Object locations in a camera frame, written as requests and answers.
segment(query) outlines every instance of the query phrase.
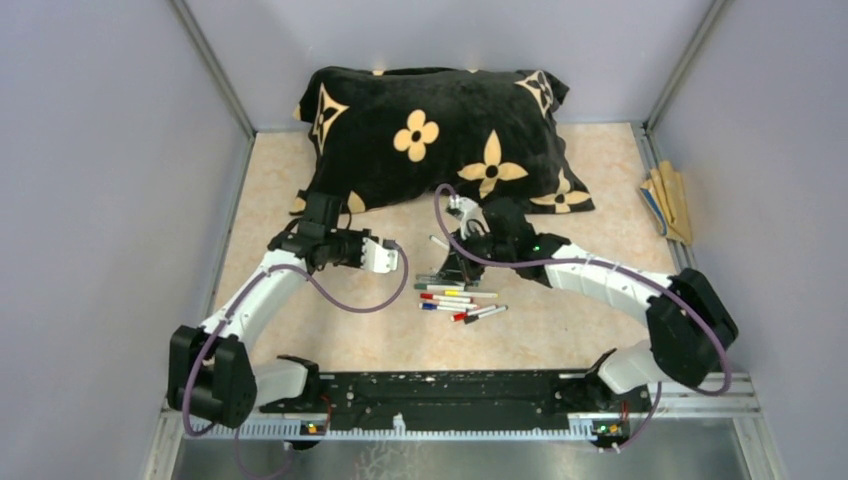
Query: black bracket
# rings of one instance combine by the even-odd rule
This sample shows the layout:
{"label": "black bracket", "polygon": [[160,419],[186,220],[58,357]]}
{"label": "black bracket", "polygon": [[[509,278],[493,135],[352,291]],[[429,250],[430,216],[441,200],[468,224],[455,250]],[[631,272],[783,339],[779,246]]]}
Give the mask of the black bracket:
{"label": "black bracket", "polygon": [[[171,336],[168,363],[168,406],[182,410],[185,385],[209,334],[181,326]],[[216,338],[204,360],[215,359],[214,371],[201,365],[191,392],[189,411],[229,428],[244,423],[256,401],[256,379],[244,344],[236,337]]]}
{"label": "black bracket", "polygon": [[[726,350],[739,336],[739,329],[704,274],[686,268],[671,279],[669,289],[698,312]],[[651,297],[648,303],[646,315],[654,360],[672,380],[697,387],[718,368],[718,352],[701,328],[670,298]]]}

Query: white pen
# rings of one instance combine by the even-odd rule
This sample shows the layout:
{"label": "white pen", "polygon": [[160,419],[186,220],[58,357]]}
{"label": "white pen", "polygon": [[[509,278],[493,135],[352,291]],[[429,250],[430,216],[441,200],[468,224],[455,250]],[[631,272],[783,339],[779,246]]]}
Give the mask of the white pen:
{"label": "white pen", "polygon": [[470,315],[479,315],[481,313],[485,313],[485,312],[494,310],[496,308],[498,308],[498,305],[489,305],[488,307],[478,308],[477,310],[469,310],[465,313],[457,313],[456,315],[453,315],[451,318],[453,319],[454,322],[458,322],[460,320],[464,320],[465,317],[468,317]]}
{"label": "white pen", "polygon": [[498,307],[494,310],[489,310],[488,312],[478,313],[477,315],[469,315],[469,316],[463,318],[462,321],[465,322],[466,325],[468,325],[469,323],[474,323],[474,322],[476,322],[477,320],[480,320],[483,317],[488,317],[489,315],[494,315],[496,313],[504,312],[504,311],[506,311],[506,309],[507,309],[506,305],[501,305],[500,307]]}
{"label": "white pen", "polygon": [[497,293],[488,293],[488,292],[466,292],[464,289],[458,288],[446,288],[442,292],[442,295],[446,295],[448,297],[478,297],[478,298],[498,298]]}
{"label": "white pen", "polygon": [[[429,292],[443,292],[445,290],[450,290],[453,292],[461,292],[465,290],[465,287],[462,285],[429,285],[426,283],[416,283],[413,288],[416,290],[426,290]],[[463,297],[471,297],[473,295],[462,295]]]}
{"label": "white pen", "polygon": [[450,251],[450,245],[445,243],[444,240],[442,240],[441,238],[439,238],[435,235],[430,235],[430,241],[435,243],[436,245],[444,248],[445,250]]}
{"label": "white pen", "polygon": [[444,300],[452,303],[471,303],[471,297],[448,297],[446,295],[438,295],[435,293],[422,293],[419,296],[421,298],[426,298],[427,300]]}
{"label": "white pen", "polygon": [[448,307],[446,305],[436,305],[435,303],[419,303],[418,308],[421,310],[443,310],[445,312],[464,312],[462,307]]}
{"label": "white pen", "polygon": [[467,312],[469,310],[474,310],[477,308],[476,303],[456,303],[456,302],[447,302],[445,300],[430,300],[427,303],[434,303],[436,305],[444,305],[446,307],[458,307],[461,308],[463,312]]}

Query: gray wall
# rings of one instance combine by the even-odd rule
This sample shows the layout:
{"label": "gray wall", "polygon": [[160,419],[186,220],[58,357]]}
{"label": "gray wall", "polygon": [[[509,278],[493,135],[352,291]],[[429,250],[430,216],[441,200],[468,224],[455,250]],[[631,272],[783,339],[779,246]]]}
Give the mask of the gray wall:
{"label": "gray wall", "polygon": [[844,478],[848,4],[734,2],[658,130],[793,478]]}
{"label": "gray wall", "polygon": [[138,478],[246,139],[165,1],[0,2],[0,478]]}
{"label": "gray wall", "polygon": [[291,114],[327,65],[546,68],[572,87],[559,119],[644,120],[710,0],[191,0],[253,124]]}

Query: pillow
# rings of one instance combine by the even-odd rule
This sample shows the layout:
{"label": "pillow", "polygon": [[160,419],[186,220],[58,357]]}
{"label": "pillow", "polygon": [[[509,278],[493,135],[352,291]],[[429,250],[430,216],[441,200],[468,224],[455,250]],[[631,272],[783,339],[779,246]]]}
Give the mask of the pillow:
{"label": "pillow", "polygon": [[445,182],[481,204],[511,197],[525,213],[593,210],[556,133],[567,92],[542,70],[318,70],[295,110],[312,124],[315,173],[291,213],[311,191],[360,213]]}

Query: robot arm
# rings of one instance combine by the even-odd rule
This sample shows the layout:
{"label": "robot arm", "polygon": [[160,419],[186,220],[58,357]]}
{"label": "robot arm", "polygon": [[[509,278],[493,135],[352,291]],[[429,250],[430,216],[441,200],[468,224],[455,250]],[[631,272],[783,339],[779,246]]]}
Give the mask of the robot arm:
{"label": "robot arm", "polygon": [[271,240],[262,262],[236,294],[199,327],[177,329],[170,346],[171,408],[182,409],[189,372],[207,340],[212,346],[203,360],[214,358],[214,367],[203,365],[198,372],[189,400],[192,415],[237,428],[255,405],[299,397],[310,389],[317,365],[281,357],[254,370],[248,352],[307,275],[326,264],[376,273],[397,268],[398,252],[389,241],[378,243],[369,230],[335,228],[340,209],[338,199],[311,194],[297,232],[284,230]]}
{"label": "robot arm", "polygon": [[[589,375],[597,377],[615,394],[667,379],[696,388],[719,364],[715,348],[686,312],[668,296],[634,276],[682,298],[704,319],[725,349],[738,336],[736,324],[710,283],[697,270],[687,268],[679,275],[667,275],[605,261],[567,238],[537,234],[520,207],[509,199],[495,200],[482,209],[475,209],[473,203],[455,197],[448,207],[448,213],[462,223],[453,237],[463,248],[477,257],[499,263],[543,263],[514,270],[522,278],[550,288],[575,291],[607,303],[648,328],[649,341],[611,350],[589,370]],[[466,224],[474,218],[479,221],[481,214],[488,231],[472,233],[473,229]],[[570,260],[559,264],[549,262],[554,259]],[[451,249],[440,273],[446,279],[470,282],[478,280],[483,270],[483,265]]]}

